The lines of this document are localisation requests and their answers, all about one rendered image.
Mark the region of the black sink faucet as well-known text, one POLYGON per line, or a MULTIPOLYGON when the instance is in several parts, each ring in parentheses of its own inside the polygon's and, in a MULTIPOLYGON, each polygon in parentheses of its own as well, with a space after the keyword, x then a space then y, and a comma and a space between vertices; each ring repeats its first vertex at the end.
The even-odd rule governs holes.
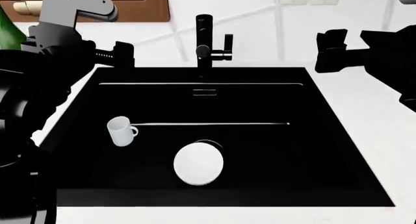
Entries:
POLYGON ((213 49, 213 16, 201 14, 196 16, 196 57, 198 68, 211 69, 213 61, 233 58, 233 34, 224 35, 223 50, 213 49))

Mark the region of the black rectangular sink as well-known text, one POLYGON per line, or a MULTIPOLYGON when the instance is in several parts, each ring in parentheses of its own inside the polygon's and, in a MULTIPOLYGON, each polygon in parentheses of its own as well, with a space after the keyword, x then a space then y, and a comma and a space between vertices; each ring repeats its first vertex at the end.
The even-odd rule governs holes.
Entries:
POLYGON ((393 206, 305 68, 99 68, 40 147, 59 206, 393 206), (199 140, 224 168, 191 186, 173 161, 199 140))

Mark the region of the brown wooden cutting board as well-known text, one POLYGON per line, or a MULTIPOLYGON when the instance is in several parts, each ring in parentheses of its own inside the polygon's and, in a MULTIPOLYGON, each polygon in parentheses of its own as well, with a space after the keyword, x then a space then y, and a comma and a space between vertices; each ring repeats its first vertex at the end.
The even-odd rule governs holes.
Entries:
MULTIPOLYGON (((41 0, 0 0, 0 5, 14 22, 36 22, 39 16, 22 15, 14 9, 13 4, 17 2, 41 0)), ((170 20, 168 0, 112 0, 118 9, 118 22, 141 23, 141 22, 167 22, 170 20)))

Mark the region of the green glass bottle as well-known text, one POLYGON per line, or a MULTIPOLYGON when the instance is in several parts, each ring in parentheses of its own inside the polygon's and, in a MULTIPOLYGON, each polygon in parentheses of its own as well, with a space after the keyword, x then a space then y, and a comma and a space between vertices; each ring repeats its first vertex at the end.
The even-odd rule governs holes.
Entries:
POLYGON ((26 41, 26 35, 15 26, 0 5, 0 49, 21 50, 21 43, 26 41))

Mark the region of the white plate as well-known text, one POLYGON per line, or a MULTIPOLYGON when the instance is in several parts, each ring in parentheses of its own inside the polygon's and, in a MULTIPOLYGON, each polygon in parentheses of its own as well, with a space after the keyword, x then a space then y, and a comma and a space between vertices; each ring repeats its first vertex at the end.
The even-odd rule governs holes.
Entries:
POLYGON ((179 179, 191 186, 214 182, 224 168, 223 147, 212 140, 199 140, 182 147, 174 157, 173 168, 179 179))

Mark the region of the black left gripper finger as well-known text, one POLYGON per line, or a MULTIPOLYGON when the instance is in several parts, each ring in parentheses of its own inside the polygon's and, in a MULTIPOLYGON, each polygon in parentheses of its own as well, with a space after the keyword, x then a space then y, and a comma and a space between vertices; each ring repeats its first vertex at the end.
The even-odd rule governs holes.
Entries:
POLYGON ((29 34, 27 37, 26 50, 37 51, 38 47, 36 44, 36 36, 35 36, 36 26, 30 26, 28 28, 28 31, 29 31, 29 34))
POLYGON ((133 68, 135 66, 134 46, 126 42, 116 42, 113 48, 115 66, 133 68))

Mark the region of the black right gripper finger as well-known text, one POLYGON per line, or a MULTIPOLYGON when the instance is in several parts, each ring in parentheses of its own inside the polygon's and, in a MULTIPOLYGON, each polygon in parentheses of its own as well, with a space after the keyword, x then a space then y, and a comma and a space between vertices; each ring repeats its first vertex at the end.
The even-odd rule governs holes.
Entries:
POLYGON ((398 48, 396 32, 361 31, 360 37, 370 48, 398 48))
POLYGON ((345 38, 346 29, 332 29, 317 34, 317 73, 335 73, 347 68, 345 38))

